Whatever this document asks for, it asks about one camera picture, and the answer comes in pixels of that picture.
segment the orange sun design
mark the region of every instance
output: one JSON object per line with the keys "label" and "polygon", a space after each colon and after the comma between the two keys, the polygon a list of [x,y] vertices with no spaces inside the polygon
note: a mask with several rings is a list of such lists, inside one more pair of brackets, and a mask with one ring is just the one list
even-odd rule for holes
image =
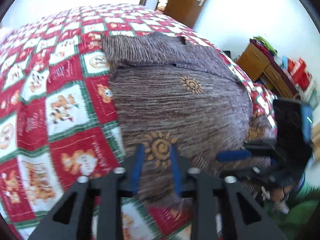
{"label": "orange sun design", "polygon": [[155,168],[161,166],[166,169],[171,165],[171,161],[169,159],[170,152],[169,148],[172,143],[177,142],[177,138],[170,139],[170,133],[167,133],[165,136],[162,132],[150,132],[145,136],[148,139],[148,142],[144,143],[145,153],[149,154],[147,160],[152,161],[155,160]]}
{"label": "orange sun design", "polygon": [[200,94],[203,91],[202,85],[199,81],[194,78],[190,78],[189,76],[181,77],[180,82],[183,83],[183,86],[187,87],[187,90],[191,91],[193,94]]}

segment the green fabric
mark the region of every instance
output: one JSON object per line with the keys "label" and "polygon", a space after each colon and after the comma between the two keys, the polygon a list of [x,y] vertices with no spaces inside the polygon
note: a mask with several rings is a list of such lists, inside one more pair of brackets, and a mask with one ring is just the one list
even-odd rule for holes
{"label": "green fabric", "polygon": [[292,208],[299,203],[310,200],[320,201],[320,187],[312,186],[305,181],[298,192],[292,191],[289,194],[287,205],[289,208]]}
{"label": "green fabric", "polygon": [[288,240],[296,238],[303,226],[308,223],[318,203],[316,200],[311,200],[298,204],[290,210],[282,222],[278,223]]}
{"label": "green fabric", "polygon": [[270,43],[269,43],[268,41],[266,41],[264,38],[262,38],[261,36],[257,36],[257,37],[253,37],[253,38],[254,38],[255,40],[258,40],[258,41],[262,42],[262,43],[265,45],[265,47],[267,48],[267,50],[271,51],[273,54],[275,54],[275,55],[278,54],[277,50],[274,49],[274,48],[270,45]]}
{"label": "green fabric", "polygon": [[294,240],[302,227],[309,221],[320,201],[320,188],[305,181],[298,192],[291,192],[286,202],[290,212],[285,215],[274,211],[272,201],[265,201],[264,210],[277,223],[288,240]]}

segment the checkered blanket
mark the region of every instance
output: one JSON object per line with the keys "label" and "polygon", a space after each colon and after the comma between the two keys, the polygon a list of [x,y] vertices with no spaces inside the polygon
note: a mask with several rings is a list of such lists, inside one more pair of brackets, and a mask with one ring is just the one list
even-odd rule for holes
{"label": "checkered blanket", "polygon": [[[104,176],[123,160],[117,114],[100,34],[185,36],[213,46],[172,18],[130,4],[79,7],[13,32],[0,47],[0,213],[19,239],[80,175]],[[275,127],[273,95],[223,52],[256,115]],[[190,214],[123,199],[126,239],[189,239]],[[93,237],[99,206],[95,208]]]}

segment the black metal frame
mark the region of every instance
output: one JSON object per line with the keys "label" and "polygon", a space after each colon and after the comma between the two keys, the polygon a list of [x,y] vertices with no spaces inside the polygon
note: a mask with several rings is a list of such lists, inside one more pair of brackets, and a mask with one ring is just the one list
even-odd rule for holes
{"label": "black metal frame", "polygon": [[[89,240],[94,196],[100,196],[97,240],[123,240],[121,197],[134,197],[145,148],[137,145],[133,156],[104,177],[81,176],[41,220],[29,240]],[[191,167],[170,147],[172,173],[177,194],[192,197],[194,214],[191,240],[218,240],[216,226],[217,199],[223,203],[224,240],[285,240],[276,223],[264,212],[235,177],[225,180],[211,177]]]}
{"label": "black metal frame", "polygon": [[0,215],[0,236],[3,240],[18,240]]}

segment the folded clothes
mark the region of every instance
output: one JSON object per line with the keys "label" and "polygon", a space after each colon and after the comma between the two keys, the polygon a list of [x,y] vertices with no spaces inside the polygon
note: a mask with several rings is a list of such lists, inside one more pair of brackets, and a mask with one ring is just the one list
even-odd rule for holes
{"label": "folded clothes", "polygon": [[215,48],[159,36],[103,36],[102,47],[113,73],[109,85],[124,150],[131,155],[136,143],[145,146],[142,201],[163,206],[180,201],[173,193],[172,143],[195,167],[213,175],[235,166],[268,165],[263,158],[236,163],[215,160],[218,152],[243,145],[252,117],[244,85]]}
{"label": "folded clothes", "polygon": [[277,56],[278,51],[274,49],[267,40],[261,36],[253,37],[253,39],[260,42],[271,53],[272,56]]}
{"label": "folded clothes", "polygon": [[286,83],[288,89],[293,95],[297,95],[295,99],[300,100],[300,95],[298,94],[298,91],[296,90],[294,84],[290,80],[290,77],[285,74],[285,72],[278,66],[278,64],[275,62],[273,56],[270,53],[265,52],[261,45],[257,43],[256,40],[250,39],[250,43],[252,43],[254,46],[256,46],[270,61],[271,66],[280,74],[283,81]]}
{"label": "folded clothes", "polygon": [[195,46],[183,37],[168,37],[162,33],[139,37],[103,33],[102,47],[110,64],[111,79],[118,67],[174,64],[238,82],[214,47]]}

